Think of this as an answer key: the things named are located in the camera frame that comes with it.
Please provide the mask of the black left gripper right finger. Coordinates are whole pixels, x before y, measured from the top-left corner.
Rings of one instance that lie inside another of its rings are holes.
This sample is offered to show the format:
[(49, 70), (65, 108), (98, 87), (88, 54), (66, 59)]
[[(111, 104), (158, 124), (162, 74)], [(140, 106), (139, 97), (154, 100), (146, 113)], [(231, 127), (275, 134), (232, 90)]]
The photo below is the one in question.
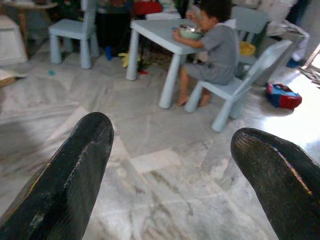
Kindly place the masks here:
[(320, 240), (320, 165), (301, 147), (241, 128), (230, 152), (279, 240)]

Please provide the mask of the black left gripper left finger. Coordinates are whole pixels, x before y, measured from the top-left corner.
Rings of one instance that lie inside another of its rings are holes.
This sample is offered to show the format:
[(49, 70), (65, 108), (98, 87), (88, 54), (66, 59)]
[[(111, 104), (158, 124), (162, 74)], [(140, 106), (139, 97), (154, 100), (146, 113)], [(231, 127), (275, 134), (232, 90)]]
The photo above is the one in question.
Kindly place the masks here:
[(105, 114), (82, 117), (0, 217), (0, 240), (82, 240), (113, 141)]

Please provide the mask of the red and blue bag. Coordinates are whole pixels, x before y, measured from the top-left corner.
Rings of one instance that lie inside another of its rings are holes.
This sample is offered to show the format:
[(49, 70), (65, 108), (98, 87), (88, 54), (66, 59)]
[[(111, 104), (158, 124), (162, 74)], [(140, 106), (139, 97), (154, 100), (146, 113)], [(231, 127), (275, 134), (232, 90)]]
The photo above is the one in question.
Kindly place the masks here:
[(287, 85), (267, 83), (265, 87), (266, 98), (275, 108), (294, 110), (302, 103), (302, 97)]

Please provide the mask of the grey striped cloth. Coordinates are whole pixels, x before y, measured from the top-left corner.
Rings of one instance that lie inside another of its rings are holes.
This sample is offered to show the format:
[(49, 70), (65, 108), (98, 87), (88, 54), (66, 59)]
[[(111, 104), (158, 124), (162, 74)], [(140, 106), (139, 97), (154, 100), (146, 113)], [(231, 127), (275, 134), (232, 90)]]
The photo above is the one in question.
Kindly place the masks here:
[(318, 89), (320, 89), (320, 68), (314, 66), (303, 66), (299, 70), (301, 74), (306, 76)]

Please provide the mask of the brown flat board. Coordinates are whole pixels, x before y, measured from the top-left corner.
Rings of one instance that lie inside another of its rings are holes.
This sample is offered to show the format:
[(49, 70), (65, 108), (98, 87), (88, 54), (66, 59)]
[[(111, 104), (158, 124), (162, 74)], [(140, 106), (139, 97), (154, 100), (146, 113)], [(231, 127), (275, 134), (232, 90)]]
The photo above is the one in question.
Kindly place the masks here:
[(11, 85), (17, 81), (18, 74), (14, 71), (0, 69), (0, 88)]

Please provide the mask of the small blue item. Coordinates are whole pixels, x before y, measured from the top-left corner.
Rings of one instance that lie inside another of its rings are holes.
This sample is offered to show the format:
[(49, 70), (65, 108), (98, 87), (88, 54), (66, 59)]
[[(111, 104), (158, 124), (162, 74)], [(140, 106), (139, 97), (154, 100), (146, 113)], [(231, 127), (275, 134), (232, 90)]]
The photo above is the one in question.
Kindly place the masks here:
[(288, 68), (291, 68), (291, 69), (297, 68), (300, 65), (301, 65), (300, 62), (299, 61), (295, 61), (293, 58), (291, 58), (286, 64), (286, 66)]

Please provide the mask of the light blue plastic child chair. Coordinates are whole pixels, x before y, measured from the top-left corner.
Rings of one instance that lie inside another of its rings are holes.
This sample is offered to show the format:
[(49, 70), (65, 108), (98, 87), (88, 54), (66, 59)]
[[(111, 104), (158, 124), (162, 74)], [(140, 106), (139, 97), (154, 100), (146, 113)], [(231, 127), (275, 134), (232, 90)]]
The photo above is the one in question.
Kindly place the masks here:
[(231, 17), (236, 20), (236, 32), (239, 42), (248, 42), (255, 46), (254, 55), (239, 55), (239, 62), (242, 64), (253, 65), (259, 47), (257, 37), (263, 32), (269, 21), (269, 17), (262, 11), (250, 9), (242, 6), (232, 8)]
[(51, 63), (62, 63), (59, 42), (59, 38), (62, 37), (68, 52), (73, 50), (72, 39), (79, 40), (80, 65), (83, 69), (92, 67), (91, 57), (97, 58), (100, 54), (95, 24), (97, 5), (97, 0), (81, 0), (81, 10), (84, 13), (83, 21), (62, 19), (48, 28)]
[(184, 105), (184, 110), (188, 113), (193, 113), (196, 110), (204, 89), (224, 99), (224, 105), (211, 125), (214, 131), (222, 132), (228, 118), (237, 119), (240, 116), (245, 95), (251, 89), (252, 84), (264, 71), (282, 57), (291, 44), (290, 40), (282, 40), (268, 47), (242, 80), (235, 77), (228, 85), (218, 85), (202, 80), (198, 81)]

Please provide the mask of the yellow plastic bowl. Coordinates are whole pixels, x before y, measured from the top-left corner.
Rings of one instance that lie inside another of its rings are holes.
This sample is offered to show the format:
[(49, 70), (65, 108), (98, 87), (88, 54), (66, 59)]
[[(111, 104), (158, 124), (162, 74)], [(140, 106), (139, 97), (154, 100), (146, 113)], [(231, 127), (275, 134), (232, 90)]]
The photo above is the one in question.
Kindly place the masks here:
[(256, 47), (246, 41), (240, 41), (239, 42), (239, 53), (242, 56), (252, 56), (255, 54)]

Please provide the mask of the yellow toy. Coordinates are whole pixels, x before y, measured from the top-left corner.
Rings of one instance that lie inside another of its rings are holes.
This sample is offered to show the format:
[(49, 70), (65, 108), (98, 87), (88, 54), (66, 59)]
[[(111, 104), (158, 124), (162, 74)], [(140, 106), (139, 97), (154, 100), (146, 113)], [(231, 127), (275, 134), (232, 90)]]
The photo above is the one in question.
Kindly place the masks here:
[[(123, 68), (127, 68), (129, 65), (129, 57), (130, 57), (130, 52), (121, 52), (117, 55), (118, 57), (121, 58), (121, 62), (122, 62), (122, 67)], [(141, 62), (141, 54), (138, 53), (137, 55), (137, 64), (139, 64)]]

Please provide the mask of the child in grey clothes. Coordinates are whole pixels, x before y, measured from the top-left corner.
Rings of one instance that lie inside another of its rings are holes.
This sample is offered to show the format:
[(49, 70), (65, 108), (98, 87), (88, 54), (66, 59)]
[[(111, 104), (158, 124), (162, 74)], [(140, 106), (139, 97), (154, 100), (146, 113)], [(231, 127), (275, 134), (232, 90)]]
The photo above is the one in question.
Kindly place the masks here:
[(177, 42), (207, 53), (205, 62), (183, 65), (178, 106), (189, 100), (188, 87), (192, 78), (222, 86), (234, 78), (239, 61), (239, 40), (236, 21), (231, 19), (232, 6), (232, 0), (201, 0), (200, 16), (193, 11), (187, 16), (204, 32), (204, 36), (193, 40), (182, 37), (178, 29), (173, 32)]

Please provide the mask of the pile of light clothes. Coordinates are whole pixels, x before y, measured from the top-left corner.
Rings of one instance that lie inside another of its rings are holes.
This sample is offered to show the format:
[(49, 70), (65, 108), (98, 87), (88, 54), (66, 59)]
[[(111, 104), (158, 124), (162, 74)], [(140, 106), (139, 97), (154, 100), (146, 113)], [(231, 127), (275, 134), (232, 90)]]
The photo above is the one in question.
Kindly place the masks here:
[(266, 35), (270, 37), (292, 38), (291, 41), (295, 44), (295, 47), (291, 58), (296, 62), (304, 58), (310, 34), (299, 26), (287, 20), (272, 21), (267, 26)]

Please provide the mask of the white covered furniture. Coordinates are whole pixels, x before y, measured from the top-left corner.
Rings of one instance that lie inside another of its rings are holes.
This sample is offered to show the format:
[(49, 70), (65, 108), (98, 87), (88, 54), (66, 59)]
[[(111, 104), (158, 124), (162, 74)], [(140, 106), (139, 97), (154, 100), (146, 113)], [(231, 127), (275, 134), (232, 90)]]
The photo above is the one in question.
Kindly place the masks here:
[(0, 67), (27, 60), (19, 26), (8, 16), (0, 15)]

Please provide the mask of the black bin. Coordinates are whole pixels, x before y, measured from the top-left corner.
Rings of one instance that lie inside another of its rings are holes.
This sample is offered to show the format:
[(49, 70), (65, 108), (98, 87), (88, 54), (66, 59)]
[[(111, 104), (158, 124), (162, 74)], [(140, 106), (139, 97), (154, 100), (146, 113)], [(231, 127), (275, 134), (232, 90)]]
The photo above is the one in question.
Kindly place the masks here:
[(128, 11), (98, 9), (95, 19), (98, 46), (104, 52), (106, 46), (111, 46), (113, 57), (125, 52), (128, 48), (130, 20)]

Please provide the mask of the round wooden table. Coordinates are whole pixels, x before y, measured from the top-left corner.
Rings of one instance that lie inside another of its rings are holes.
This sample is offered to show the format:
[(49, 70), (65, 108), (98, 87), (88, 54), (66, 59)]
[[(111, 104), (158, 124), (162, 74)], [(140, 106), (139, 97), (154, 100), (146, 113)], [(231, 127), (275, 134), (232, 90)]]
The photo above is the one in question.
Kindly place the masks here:
[(1, 4), (5, 7), (15, 8), (17, 10), (24, 49), (26, 57), (29, 58), (27, 11), (42, 12), (45, 19), (51, 24), (52, 21), (47, 10), (57, 7), (58, 3), (51, 2), (51, 0), (3, 0)]

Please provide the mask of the green food bowl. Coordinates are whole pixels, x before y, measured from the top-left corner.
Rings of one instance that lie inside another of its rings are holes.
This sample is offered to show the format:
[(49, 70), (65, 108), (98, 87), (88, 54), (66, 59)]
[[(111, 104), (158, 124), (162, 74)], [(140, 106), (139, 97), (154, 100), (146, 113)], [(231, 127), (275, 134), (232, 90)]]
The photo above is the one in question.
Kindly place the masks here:
[(190, 39), (190, 40), (199, 40), (205, 34), (201, 31), (200, 28), (197, 28), (193, 25), (181, 24), (179, 27), (179, 35), (182, 38)]

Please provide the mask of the light blue plastic child table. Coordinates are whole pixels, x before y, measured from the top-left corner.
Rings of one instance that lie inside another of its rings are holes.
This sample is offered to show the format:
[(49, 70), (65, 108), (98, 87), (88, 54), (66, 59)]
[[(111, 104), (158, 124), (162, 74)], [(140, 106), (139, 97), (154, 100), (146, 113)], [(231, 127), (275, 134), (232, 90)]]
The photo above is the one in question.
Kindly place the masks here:
[(131, 37), (128, 66), (126, 69), (127, 80), (134, 81), (137, 78), (140, 36), (145, 37), (173, 53), (158, 104), (163, 109), (168, 109), (172, 105), (176, 79), (183, 60), (185, 60), (186, 56), (189, 54), (200, 53), (202, 51), (199, 48), (192, 48), (174, 40), (174, 27), (178, 27), (182, 24), (191, 25), (192, 21), (188, 19), (133, 20), (130, 24)]

